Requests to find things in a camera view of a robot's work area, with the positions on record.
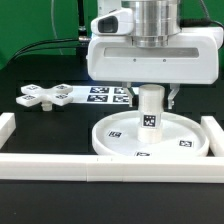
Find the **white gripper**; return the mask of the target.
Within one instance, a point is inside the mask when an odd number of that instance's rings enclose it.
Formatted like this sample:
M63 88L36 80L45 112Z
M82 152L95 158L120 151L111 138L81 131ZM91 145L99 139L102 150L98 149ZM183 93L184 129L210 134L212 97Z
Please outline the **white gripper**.
M184 28L168 38L168 45L139 48L129 36L96 36L88 48L87 67L97 81L123 82L129 106L134 106L135 93L130 82L168 83L168 109L174 106L179 84L212 84L218 78L218 49L223 42L223 29Z

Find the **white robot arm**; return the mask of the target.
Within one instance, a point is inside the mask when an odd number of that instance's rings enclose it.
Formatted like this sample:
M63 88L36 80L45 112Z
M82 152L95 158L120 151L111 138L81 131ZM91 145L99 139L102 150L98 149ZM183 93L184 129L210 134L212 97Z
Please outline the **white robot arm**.
M182 84L212 84L224 29L209 20L183 22L180 0L113 0L91 22L88 74L94 80L168 83L168 105Z

